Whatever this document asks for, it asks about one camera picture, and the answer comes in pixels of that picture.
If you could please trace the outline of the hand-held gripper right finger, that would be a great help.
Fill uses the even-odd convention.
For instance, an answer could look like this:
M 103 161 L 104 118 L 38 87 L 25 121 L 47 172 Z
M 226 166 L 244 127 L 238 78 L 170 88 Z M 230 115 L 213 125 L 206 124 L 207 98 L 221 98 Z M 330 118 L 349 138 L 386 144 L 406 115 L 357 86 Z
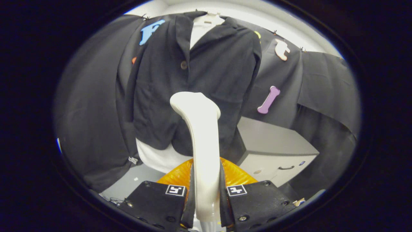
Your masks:
M 220 158 L 220 222 L 228 230 L 250 230 L 277 220 L 296 205 L 271 181 L 257 181 Z

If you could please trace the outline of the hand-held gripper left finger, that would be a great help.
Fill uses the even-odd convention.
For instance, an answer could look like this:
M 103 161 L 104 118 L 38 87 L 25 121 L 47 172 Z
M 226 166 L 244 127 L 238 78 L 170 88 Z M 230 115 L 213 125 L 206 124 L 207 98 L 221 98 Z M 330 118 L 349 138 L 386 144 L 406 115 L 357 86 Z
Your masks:
M 143 223 L 165 231 L 193 228 L 195 215 L 192 159 L 185 161 L 157 182 L 144 181 L 119 208 Z

